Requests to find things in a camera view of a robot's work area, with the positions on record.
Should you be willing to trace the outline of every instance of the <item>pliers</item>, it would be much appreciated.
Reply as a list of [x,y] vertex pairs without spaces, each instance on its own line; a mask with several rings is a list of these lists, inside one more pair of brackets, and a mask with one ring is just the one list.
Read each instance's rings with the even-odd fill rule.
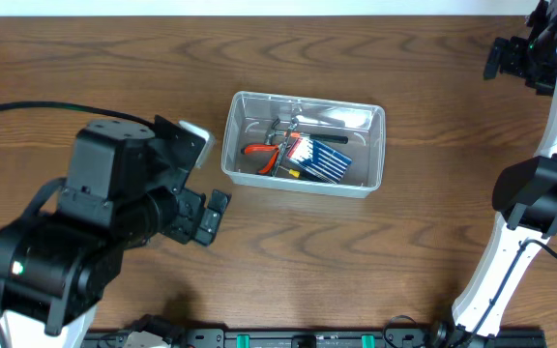
[[242,154],[243,155],[248,155],[248,154],[252,154],[253,152],[272,152],[272,151],[274,151],[274,153],[270,157],[270,161],[268,162],[268,164],[266,164],[266,166],[264,166],[263,168],[257,170],[257,174],[266,175],[266,174],[270,173],[272,168],[275,166],[275,163],[277,162],[277,158],[279,157],[279,153],[280,153],[281,148],[282,148],[282,143],[280,143],[279,145],[250,144],[250,145],[247,145],[244,148],[242,148]]
[[272,176],[277,175],[277,170],[279,170],[279,164],[282,161],[282,158],[285,154],[285,150],[288,147],[288,141],[290,134],[293,130],[298,127],[298,119],[293,117],[291,119],[291,123],[285,132],[285,138],[279,145],[272,145],[272,140],[275,135],[276,126],[279,124],[280,119],[277,118],[275,122],[270,126],[268,131],[266,132],[266,140],[264,144],[250,144],[242,148],[241,152],[243,155],[252,154],[253,152],[273,152],[272,156],[270,157],[270,161],[266,166],[257,170],[257,174],[259,175],[266,175],[271,174]]

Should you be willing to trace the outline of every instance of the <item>metal tool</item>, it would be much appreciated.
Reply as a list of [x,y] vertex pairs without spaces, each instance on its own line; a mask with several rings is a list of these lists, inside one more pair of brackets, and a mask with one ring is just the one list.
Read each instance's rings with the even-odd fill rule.
[[[313,145],[312,145],[311,142],[307,142],[306,145],[311,151],[313,151]],[[318,155],[320,155],[322,157],[325,157],[327,160],[333,161],[337,165],[341,165],[341,166],[344,166],[346,168],[350,164],[350,163],[347,163],[347,162],[343,161],[341,158],[338,158],[337,156],[335,156],[335,154],[333,154],[333,153],[329,152],[328,150],[325,150],[321,147],[316,148],[315,150],[319,150]]]
[[[273,136],[280,135],[285,136],[284,130],[275,130]],[[292,131],[291,135],[292,138],[308,138],[311,140],[319,140],[319,141],[326,141],[326,142],[334,142],[337,144],[347,144],[349,138],[343,135],[331,135],[331,134],[308,134],[301,131]]]
[[[292,157],[291,159],[292,160],[297,160],[297,161],[304,161],[304,160],[309,159],[309,157],[298,156],[298,157]],[[334,176],[338,179],[340,179],[343,176],[343,174],[345,173],[345,169],[338,168],[338,167],[336,167],[336,166],[334,166],[334,165],[332,165],[332,164],[330,164],[326,161],[319,161],[317,163],[312,163],[311,165],[317,167],[320,170],[327,171],[328,174],[330,174],[331,176]]]
[[279,164],[282,161],[282,158],[285,155],[285,151],[287,150],[287,142],[289,140],[289,134],[298,127],[298,119],[293,117],[291,119],[291,123],[287,128],[287,136],[283,139],[283,141],[279,145],[273,145],[272,141],[275,136],[276,126],[280,123],[280,119],[276,119],[272,125],[266,131],[266,137],[263,144],[250,144],[245,146],[241,152],[243,155],[249,155],[254,152],[274,152],[270,157],[268,163],[261,169],[257,170],[257,174],[259,175],[267,175],[270,174],[271,176],[277,176],[277,171],[279,170]]
[[295,169],[289,169],[287,167],[284,167],[282,165],[279,165],[278,168],[286,171],[287,173],[289,173],[289,175],[293,176],[294,178],[297,179],[303,179],[303,180],[309,180],[309,181],[314,181],[314,182],[318,182],[318,183],[325,183],[326,181],[311,174],[308,173],[307,171],[303,170],[303,171],[298,171]]
[[318,151],[317,153],[314,153],[312,148],[308,148],[307,153],[310,157],[318,156],[318,157],[322,158],[323,160],[326,160],[328,163],[330,163],[333,166],[336,166],[337,169],[340,169],[340,170],[347,169],[347,166],[349,165],[349,164],[341,161],[340,159],[336,159],[332,156],[326,155],[326,154],[328,154],[328,152],[323,151],[323,150]]
[[331,179],[328,176],[326,176],[324,173],[309,167],[305,167],[304,170],[308,173],[310,173],[311,175],[317,176],[318,178],[320,178],[321,180],[323,180],[326,183],[332,183],[332,184],[336,184],[336,180],[335,179]]
[[289,142],[289,138],[291,137],[291,132],[294,131],[296,128],[298,128],[298,123],[299,122],[297,117],[294,116],[291,118],[291,123],[287,128],[285,137],[282,140],[282,143],[280,143],[280,148],[278,149],[278,157],[277,160],[275,161],[274,168],[272,168],[272,172],[270,173],[270,175],[273,177],[277,176],[277,172],[279,171],[279,164],[282,161],[282,158],[285,157],[285,152],[287,150],[287,143]]
[[317,172],[322,173],[329,179],[335,180],[337,182],[339,182],[342,177],[342,175],[339,175],[336,172],[329,170],[328,168],[324,168],[322,165],[317,163],[309,163],[308,167],[315,169]]

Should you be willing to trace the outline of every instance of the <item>box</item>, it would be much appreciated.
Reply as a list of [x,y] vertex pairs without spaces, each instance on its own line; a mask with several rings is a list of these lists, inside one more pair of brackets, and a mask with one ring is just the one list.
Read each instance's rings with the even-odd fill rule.
[[[286,130],[296,115],[294,109],[298,110],[296,131],[347,136],[347,144],[325,143],[353,160],[340,184],[298,180],[285,170],[279,170],[274,178],[257,175],[272,153],[241,153],[251,143],[263,143],[267,129],[277,118],[277,129]],[[282,136],[276,136],[274,144],[282,140]],[[238,92],[227,118],[221,168],[238,185],[365,198],[382,183],[385,143],[385,114],[380,106]],[[298,169],[286,159],[282,165]]]

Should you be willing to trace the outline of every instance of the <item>red pliers handle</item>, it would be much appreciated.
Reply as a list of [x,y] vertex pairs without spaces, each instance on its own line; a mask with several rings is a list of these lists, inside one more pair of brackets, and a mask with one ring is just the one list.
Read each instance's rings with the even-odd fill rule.
[[242,148],[242,154],[248,155],[252,154],[253,152],[272,152],[272,156],[270,157],[270,161],[266,166],[257,170],[257,174],[266,175],[270,173],[272,167],[274,167],[275,162],[277,161],[277,157],[279,156],[280,152],[280,145],[266,145],[266,144],[250,144]]

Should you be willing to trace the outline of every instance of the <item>wood grain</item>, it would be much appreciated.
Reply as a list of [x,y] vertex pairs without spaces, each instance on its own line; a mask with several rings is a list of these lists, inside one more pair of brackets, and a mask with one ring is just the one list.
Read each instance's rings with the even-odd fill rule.
[[[160,114],[219,141],[190,179],[233,194],[217,241],[156,238],[128,252],[95,328],[145,313],[232,328],[380,328],[398,314],[425,323],[476,268],[497,175],[542,136],[549,98],[512,77],[482,80],[493,39],[524,32],[518,17],[0,18],[0,102]],[[380,190],[357,200],[232,185],[220,146],[240,90],[383,106]],[[91,118],[0,114],[0,226],[65,175]],[[557,347],[556,261],[535,260],[504,324],[541,326]]]

